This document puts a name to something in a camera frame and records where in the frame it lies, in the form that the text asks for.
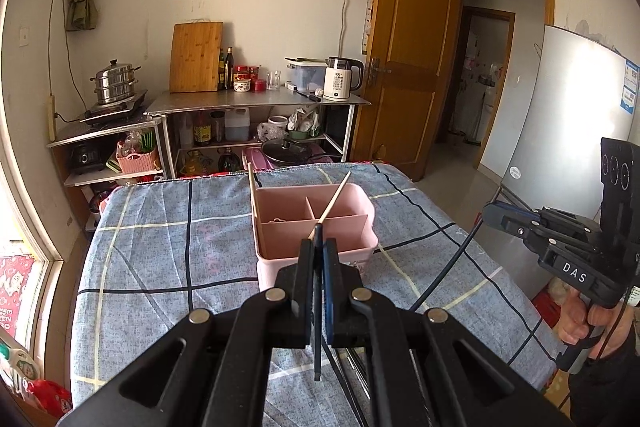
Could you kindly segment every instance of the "wooden cutting board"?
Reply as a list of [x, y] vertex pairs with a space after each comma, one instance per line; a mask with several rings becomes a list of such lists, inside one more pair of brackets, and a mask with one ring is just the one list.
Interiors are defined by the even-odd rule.
[[218, 90], [222, 22], [191, 22], [174, 26], [169, 91]]

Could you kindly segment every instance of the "white kettle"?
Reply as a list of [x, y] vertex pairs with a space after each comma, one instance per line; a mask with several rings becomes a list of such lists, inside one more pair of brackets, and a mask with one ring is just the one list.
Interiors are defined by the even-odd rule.
[[[324, 97], [331, 100], [348, 100], [352, 90], [360, 89], [364, 65], [353, 58], [329, 57], [324, 73]], [[358, 83], [351, 86], [351, 68], [358, 68]]]

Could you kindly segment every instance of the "human hand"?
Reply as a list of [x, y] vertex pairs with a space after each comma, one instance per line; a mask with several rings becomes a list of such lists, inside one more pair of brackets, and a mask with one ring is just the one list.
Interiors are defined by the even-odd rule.
[[[621, 306], [622, 303], [618, 303], [615, 308], [607, 310], [601, 306], [594, 305], [589, 310], [589, 316], [587, 317], [587, 306], [580, 299], [580, 292], [574, 288], [569, 288], [569, 295], [567, 295], [566, 301], [560, 308], [560, 320], [558, 321], [558, 336], [560, 340], [564, 343], [575, 345], [589, 334], [589, 325], [604, 326], [605, 330], [600, 341], [589, 352], [589, 357], [595, 359], [613, 327], [613, 323], [618, 318]], [[624, 344], [633, 321], [634, 309], [627, 306], [618, 327], [611, 335], [602, 353], [602, 357], [607, 357]]]

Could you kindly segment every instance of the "towel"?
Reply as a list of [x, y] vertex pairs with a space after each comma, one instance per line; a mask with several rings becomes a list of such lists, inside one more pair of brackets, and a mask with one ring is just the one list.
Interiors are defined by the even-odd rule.
[[66, 30], [93, 30], [98, 22], [98, 11], [93, 0], [69, 0]]

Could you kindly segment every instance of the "bedsheet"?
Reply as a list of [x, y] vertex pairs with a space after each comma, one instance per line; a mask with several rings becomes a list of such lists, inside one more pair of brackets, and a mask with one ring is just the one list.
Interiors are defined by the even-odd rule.
[[[364, 284], [408, 308], [466, 237], [396, 168], [314, 164], [258, 172], [258, 185], [339, 183], [351, 171], [376, 209], [380, 240]], [[222, 312], [258, 291], [245, 173], [133, 185], [116, 190], [89, 249], [71, 346], [78, 405], [190, 309]], [[472, 241], [427, 307], [443, 307], [531, 385], [552, 374], [561, 344], [498, 264]], [[356, 426], [323, 360], [314, 382], [307, 350], [275, 349], [263, 425]]]

